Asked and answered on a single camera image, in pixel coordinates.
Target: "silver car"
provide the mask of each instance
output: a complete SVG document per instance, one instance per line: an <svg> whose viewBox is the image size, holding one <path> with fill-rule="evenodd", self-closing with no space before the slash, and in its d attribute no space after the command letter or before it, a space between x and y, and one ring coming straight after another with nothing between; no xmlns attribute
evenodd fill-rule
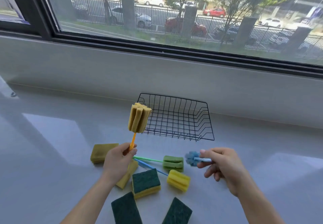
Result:
<svg viewBox="0 0 323 224"><path fill-rule="evenodd" d="M111 8L110 11L111 23L112 24L122 24L123 23L123 9L122 6L115 6ZM136 11L136 24L138 28L150 27L151 17L146 14L142 14Z"/></svg>

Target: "hand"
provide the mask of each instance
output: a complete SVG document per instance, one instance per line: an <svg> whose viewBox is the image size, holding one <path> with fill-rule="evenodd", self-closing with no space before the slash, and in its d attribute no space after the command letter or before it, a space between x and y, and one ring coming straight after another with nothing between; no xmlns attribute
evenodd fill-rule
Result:
<svg viewBox="0 0 323 224"><path fill-rule="evenodd" d="M241 186L254 184L247 169L233 149L201 149L200 153L200 157L212 159L212 162L200 162L197 164L198 168L204 168L210 165L204 173L204 177L208 178L213 175L216 181L220 181L223 178L226 181L228 189L234 196L238 196Z"/></svg>
<svg viewBox="0 0 323 224"><path fill-rule="evenodd" d="M129 151L130 143L123 143L111 149L104 160L102 178L113 186L127 173L132 157L136 155L137 145Z"/></svg>

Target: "white wall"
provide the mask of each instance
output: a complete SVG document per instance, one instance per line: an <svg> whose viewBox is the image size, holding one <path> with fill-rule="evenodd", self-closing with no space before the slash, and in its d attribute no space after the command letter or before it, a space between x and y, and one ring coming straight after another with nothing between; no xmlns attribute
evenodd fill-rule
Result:
<svg viewBox="0 0 323 224"><path fill-rule="evenodd" d="M9 83L126 100L141 92L205 101L214 113L323 128L323 81L0 37Z"/></svg>

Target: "red car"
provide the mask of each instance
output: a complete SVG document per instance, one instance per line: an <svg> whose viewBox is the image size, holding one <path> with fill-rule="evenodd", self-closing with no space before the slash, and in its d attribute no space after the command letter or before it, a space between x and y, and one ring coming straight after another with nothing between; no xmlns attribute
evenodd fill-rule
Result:
<svg viewBox="0 0 323 224"><path fill-rule="evenodd" d="M225 11L223 8L213 8L213 9L205 9L203 11L203 15L213 16L213 17L224 17Z"/></svg>
<svg viewBox="0 0 323 224"><path fill-rule="evenodd" d="M177 17L169 17L166 19L165 22L165 29L167 32L178 33L181 31L183 26L184 18L177 18ZM192 35L196 36L204 36L207 34L206 27L204 25L200 25L198 23L194 23L192 28Z"/></svg>

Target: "orange handle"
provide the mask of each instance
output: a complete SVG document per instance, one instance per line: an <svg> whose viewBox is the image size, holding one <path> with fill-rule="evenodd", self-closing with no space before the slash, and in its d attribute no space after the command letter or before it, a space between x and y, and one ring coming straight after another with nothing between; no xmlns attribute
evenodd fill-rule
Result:
<svg viewBox="0 0 323 224"><path fill-rule="evenodd" d="M135 139L136 139L136 133L133 134L132 141L129 146L129 151L133 149L133 146L135 146Z"/></svg>

